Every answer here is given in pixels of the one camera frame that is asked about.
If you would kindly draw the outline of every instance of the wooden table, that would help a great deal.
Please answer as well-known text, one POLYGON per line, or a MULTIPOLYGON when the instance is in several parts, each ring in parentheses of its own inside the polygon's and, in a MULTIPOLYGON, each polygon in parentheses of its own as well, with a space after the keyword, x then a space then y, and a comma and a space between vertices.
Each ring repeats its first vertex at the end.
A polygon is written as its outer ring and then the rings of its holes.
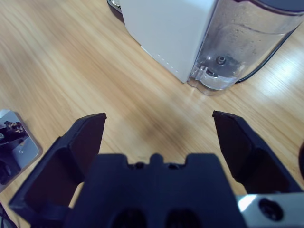
MULTIPOLYGON (((106 0, 0 2, 0 109, 18 112, 46 152, 85 115, 106 112, 101 153, 129 162, 184 162, 188 153, 221 155, 213 110, 244 117, 304 187, 304 26, 253 78, 221 96, 182 84, 147 55, 106 0)), ((1 194, 7 205, 37 162, 1 194)), ((28 227, 6 206, 19 226, 28 227)))

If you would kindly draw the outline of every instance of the coffee machine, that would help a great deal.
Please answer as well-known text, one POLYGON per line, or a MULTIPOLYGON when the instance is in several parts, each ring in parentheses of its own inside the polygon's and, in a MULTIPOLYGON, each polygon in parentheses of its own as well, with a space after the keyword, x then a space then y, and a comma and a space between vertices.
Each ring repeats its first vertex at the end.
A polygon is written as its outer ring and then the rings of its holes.
POLYGON ((218 94, 257 68, 304 20, 301 0, 108 0, 151 57, 218 94))

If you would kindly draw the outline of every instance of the black device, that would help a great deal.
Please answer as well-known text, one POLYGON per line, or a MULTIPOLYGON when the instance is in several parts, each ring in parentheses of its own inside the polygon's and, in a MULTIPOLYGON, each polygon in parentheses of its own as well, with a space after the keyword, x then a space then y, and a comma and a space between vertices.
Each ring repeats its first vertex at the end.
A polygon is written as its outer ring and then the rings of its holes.
MULTIPOLYGON (((231 174, 249 194, 287 193, 303 199, 299 185, 243 118, 223 112, 214 112, 213 117, 231 174)), ((184 164, 164 163, 159 154, 149 164, 128 164, 122 154, 97 155, 105 120, 105 114, 78 119, 54 142, 12 198, 10 208, 31 227, 252 226, 216 155, 189 154, 184 164), (71 209, 68 205, 82 182, 71 209)), ((258 222, 268 219, 276 225, 289 219, 285 209, 267 196, 259 200, 258 207, 264 215, 258 222)), ((292 221, 298 222, 299 216, 292 221)))

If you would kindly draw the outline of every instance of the transparent container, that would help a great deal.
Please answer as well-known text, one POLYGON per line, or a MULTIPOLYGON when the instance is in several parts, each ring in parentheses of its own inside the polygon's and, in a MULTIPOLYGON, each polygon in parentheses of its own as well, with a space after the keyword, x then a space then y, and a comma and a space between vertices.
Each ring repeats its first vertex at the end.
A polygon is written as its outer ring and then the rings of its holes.
POLYGON ((303 12, 258 0, 218 0, 189 83, 202 84, 206 94, 231 87, 303 20, 303 12))

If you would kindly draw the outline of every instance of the small machine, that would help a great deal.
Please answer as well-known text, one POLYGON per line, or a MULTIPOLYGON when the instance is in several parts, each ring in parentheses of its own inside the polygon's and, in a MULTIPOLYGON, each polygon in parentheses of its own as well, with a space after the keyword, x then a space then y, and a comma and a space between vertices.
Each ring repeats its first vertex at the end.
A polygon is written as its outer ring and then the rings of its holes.
POLYGON ((0 110, 0 192, 40 154, 21 118, 13 111, 0 110))
POLYGON ((304 193, 284 165, 236 115, 213 113, 235 196, 216 155, 184 164, 129 164, 98 154, 105 114, 78 119, 59 137, 9 203, 32 228, 302 228, 304 193), (84 182, 73 208, 70 201, 84 182))
POLYGON ((208 95, 268 61, 304 20, 302 0, 108 2, 150 56, 208 95))

